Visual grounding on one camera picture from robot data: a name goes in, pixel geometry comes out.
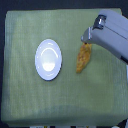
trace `green towel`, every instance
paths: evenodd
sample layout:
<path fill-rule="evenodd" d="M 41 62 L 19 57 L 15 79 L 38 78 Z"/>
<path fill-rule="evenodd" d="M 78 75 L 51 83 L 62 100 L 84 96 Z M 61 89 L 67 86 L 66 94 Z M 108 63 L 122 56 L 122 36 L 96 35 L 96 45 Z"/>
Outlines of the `green towel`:
<path fill-rule="evenodd" d="M 90 62 L 82 73 L 76 73 L 81 35 L 99 11 L 7 13 L 2 121 L 10 126 L 110 126 L 128 117 L 124 63 L 93 44 Z M 35 68 L 36 49 L 45 39 L 56 41 L 62 52 L 60 73 L 52 81 L 41 79 Z"/>

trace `table surface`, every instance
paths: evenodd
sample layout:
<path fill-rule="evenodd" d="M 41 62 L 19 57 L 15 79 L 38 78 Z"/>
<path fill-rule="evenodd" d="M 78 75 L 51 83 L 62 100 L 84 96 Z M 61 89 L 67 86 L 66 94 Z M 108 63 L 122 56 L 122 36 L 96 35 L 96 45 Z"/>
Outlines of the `table surface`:
<path fill-rule="evenodd" d="M 128 18 L 125 0 L 5 0 L 0 2 L 0 94 L 2 94 L 3 60 L 5 44 L 5 17 L 9 10 L 50 10 L 50 9 L 87 9 L 87 8 L 121 8 L 122 14 Z"/>

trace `orange object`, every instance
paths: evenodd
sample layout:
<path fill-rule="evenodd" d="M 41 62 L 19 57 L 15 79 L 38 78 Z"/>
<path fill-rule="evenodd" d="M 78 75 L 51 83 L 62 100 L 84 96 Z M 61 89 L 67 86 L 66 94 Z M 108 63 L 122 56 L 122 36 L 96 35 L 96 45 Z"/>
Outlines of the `orange object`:
<path fill-rule="evenodd" d="M 83 43 L 77 56 L 76 72 L 80 73 L 90 60 L 92 44 Z"/>

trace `food item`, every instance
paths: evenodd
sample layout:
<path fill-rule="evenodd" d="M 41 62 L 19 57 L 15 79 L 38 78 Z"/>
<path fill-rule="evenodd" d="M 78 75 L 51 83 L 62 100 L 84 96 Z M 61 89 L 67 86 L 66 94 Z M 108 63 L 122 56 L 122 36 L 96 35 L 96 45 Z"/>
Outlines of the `food item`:
<path fill-rule="evenodd" d="M 80 73 L 90 60 L 92 44 L 83 43 L 77 56 L 76 72 Z"/>

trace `plate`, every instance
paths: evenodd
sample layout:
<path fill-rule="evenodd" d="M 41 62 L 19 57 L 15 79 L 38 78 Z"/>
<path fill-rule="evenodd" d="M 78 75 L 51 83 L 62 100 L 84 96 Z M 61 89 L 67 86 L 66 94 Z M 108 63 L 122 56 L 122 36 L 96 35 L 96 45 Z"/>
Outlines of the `plate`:
<path fill-rule="evenodd" d="M 36 70 L 44 80 L 54 79 L 60 69 L 62 55 L 59 46 L 54 40 L 46 39 L 38 46 L 35 55 Z"/>

